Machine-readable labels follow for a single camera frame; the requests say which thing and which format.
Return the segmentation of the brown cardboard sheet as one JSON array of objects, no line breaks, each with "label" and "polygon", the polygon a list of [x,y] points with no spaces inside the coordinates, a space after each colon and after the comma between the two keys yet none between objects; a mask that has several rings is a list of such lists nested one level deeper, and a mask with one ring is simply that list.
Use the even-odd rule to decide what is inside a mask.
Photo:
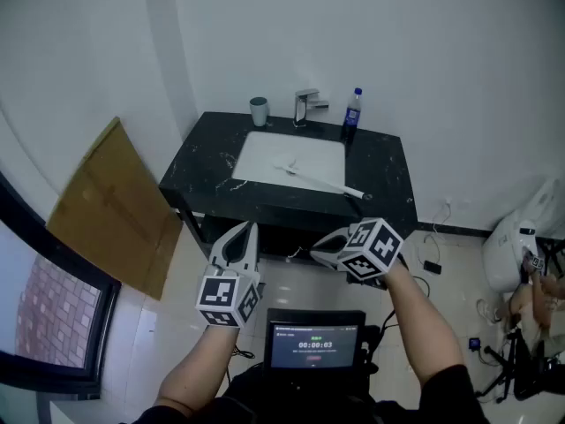
[{"label": "brown cardboard sheet", "polygon": [[109,276],[159,300],[182,222],[115,117],[83,156],[47,228]]}]

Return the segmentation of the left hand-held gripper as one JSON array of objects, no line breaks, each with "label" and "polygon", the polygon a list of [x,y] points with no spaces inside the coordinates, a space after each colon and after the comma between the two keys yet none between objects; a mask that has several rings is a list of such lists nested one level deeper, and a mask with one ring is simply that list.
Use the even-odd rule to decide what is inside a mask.
[{"label": "left hand-held gripper", "polygon": [[231,228],[213,244],[195,303],[209,325],[243,328],[250,320],[265,286],[258,249],[259,228],[252,222]]}]

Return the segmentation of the white long-handled brush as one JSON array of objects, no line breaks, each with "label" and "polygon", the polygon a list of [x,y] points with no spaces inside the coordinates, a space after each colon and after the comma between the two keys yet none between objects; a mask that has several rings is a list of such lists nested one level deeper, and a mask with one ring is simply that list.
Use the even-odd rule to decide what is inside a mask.
[{"label": "white long-handled brush", "polygon": [[357,198],[362,201],[369,201],[373,198],[373,196],[369,193],[359,191],[358,189],[346,185],[340,185],[331,181],[327,181],[323,178],[319,178],[316,177],[315,175],[303,172],[295,168],[291,163],[289,163],[289,159],[284,156],[273,158],[272,164],[276,169],[283,170],[290,176],[297,176],[303,178],[304,180],[308,180],[318,184],[323,184],[324,186],[331,187],[332,189],[340,191],[344,195],[348,195],[350,197]]}]

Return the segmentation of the person's right forearm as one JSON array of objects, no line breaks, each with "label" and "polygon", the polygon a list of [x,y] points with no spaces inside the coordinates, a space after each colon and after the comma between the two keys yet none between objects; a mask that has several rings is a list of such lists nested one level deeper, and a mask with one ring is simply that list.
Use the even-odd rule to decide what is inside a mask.
[{"label": "person's right forearm", "polygon": [[454,331],[424,294],[410,271],[395,261],[384,275],[407,359],[421,385],[463,364]]}]

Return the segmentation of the person's black clothing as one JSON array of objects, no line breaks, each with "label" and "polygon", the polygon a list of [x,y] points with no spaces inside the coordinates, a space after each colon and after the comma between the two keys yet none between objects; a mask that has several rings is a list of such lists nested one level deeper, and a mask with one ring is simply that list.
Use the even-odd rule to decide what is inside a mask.
[{"label": "person's black clothing", "polygon": [[132,424],[489,424],[468,369],[448,367],[428,380],[418,408],[375,401],[368,393],[275,387],[258,367],[232,379],[228,389],[193,416],[166,405],[145,410]]}]

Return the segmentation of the small timer screen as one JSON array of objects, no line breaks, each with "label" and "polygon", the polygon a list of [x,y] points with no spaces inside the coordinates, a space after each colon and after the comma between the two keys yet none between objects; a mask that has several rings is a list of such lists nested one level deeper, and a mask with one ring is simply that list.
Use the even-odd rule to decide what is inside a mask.
[{"label": "small timer screen", "polygon": [[361,362],[362,311],[269,308],[264,368],[348,371]]}]

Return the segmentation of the black tripod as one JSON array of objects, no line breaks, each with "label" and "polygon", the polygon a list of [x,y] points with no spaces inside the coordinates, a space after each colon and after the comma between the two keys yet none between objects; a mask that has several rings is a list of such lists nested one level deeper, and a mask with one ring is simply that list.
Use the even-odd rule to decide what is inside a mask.
[{"label": "black tripod", "polygon": [[497,404],[507,399],[510,386],[513,386],[513,395],[517,401],[524,401],[544,392],[565,396],[565,364],[558,361],[557,355],[546,355],[546,342],[540,340],[531,352],[519,328],[513,329],[508,334],[508,339],[510,348],[507,358],[490,346],[485,348],[485,355],[491,355],[499,362],[501,372],[484,390],[476,391],[475,397],[484,398],[497,386],[504,387],[502,395],[494,399]]}]

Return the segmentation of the person's left forearm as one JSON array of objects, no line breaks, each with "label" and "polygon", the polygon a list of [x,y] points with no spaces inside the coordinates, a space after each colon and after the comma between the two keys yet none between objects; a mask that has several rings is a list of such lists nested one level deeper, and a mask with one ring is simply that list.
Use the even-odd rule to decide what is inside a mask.
[{"label": "person's left forearm", "polygon": [[164,378],[155,406],[190,417],[217,394],[235,348],[238,328],[208,326],[196,345]]}]

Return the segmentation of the grey cup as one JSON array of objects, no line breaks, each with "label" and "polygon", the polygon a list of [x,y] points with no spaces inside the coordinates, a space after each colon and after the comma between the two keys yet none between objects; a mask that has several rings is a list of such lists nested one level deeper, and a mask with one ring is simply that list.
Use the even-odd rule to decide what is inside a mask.
[{"label": "grey cup", "polygon": [[249,101],[253,124],[262,127],[267,123],[269,114],[268,102],[265,97],[256,96]]}]

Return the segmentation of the black marble vanity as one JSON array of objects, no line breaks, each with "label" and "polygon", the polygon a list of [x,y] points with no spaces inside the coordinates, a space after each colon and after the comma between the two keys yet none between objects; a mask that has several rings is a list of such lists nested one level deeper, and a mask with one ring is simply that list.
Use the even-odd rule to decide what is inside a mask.
[{"label": "black marble vanity", "polygon": [[311,262],[309,250],[330,232],[364,217],[381,217],[402,237],[416,230],[418,217],[400,138],[359,129],[349,139],[341,127],[271,117],[262,132],[335,141],[345,150],[345,183],[371,194],[369,201],[239,180],[232,176],[250,116],[205,112],[189,132],[159,188],[177,210],[204,255],[228,229],[250,221],[259,226],[260,256]]}]

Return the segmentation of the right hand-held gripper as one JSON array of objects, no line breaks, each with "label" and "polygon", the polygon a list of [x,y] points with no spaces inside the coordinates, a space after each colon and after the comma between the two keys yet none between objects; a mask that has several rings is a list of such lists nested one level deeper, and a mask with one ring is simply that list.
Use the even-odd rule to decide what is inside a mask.
[{"label": "right hand-held gripper", "polygon": [[403,242],[383,218],[374,218],[333,231],[311,248],[310,256],[333,271],[341,268],[362,284],[386,288],[381,277],[390,271]]}]

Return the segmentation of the dark soda bottle blue cap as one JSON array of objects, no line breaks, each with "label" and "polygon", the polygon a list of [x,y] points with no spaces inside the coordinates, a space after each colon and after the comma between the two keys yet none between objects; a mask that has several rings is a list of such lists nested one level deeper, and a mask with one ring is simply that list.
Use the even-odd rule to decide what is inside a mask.
[{"label": "dark soda bottle blue cap", "polygon": [[362,94],[362,89],[356,87],[348,101],[341,129],[341,140],[345,143],[349,142],[354,137],[358,129],[362,109]]}]

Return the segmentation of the chrome faucet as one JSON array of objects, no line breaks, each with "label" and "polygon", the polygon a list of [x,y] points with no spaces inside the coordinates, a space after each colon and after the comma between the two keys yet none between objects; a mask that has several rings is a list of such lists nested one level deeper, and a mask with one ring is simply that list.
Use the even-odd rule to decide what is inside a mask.
[{"label": "chrome faucet", "polygon": [[309,110],[327,110],[329,102],[319,98],[317,88],[298,90],[295,93],[293,125],[295,128],[305,126]]}]

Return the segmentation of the white sink basin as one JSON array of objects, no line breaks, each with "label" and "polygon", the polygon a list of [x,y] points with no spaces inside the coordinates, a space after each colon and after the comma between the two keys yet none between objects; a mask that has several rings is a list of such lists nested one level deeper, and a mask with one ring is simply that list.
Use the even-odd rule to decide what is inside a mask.
[{"label": "white sink basin", "polygon": [[338,193],[338,190],[301,177],[290,176],[272,164],[284,156],[295,168],[340,185],[345,184],[345,149],[338,141],[252,131],[237,158],[231,177],[267,185]]}]

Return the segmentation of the black framed window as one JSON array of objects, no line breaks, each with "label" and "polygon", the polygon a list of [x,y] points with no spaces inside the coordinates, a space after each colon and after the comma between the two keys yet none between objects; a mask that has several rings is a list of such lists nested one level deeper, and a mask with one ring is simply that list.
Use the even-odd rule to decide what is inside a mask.
[{"label": "black framed window", "polygon": [[0,383],[48,393],[98,394],[102,388],[110,324],[121,284],[53,236],[2,172],[0,221],[56,266],[101,292],[83,367],[62,367],[0,351]]}]

